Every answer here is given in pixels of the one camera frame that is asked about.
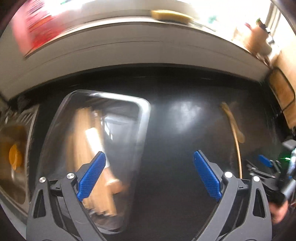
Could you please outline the right hand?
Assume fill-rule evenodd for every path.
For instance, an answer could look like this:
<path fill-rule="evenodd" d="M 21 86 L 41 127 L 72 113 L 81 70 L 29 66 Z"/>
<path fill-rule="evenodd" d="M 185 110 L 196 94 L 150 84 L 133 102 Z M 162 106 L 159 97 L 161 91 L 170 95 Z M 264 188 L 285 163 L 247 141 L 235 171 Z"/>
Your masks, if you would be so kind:
<path fill-rule="evenodd" d="M 271 214 L 271 222 L 273 225 L 280 223 L 287 214 L 289 208 L 288 201 L 286 201 L 282 206 L 278 206 L 273 202 L 269 202 L 269 210 Z"/>

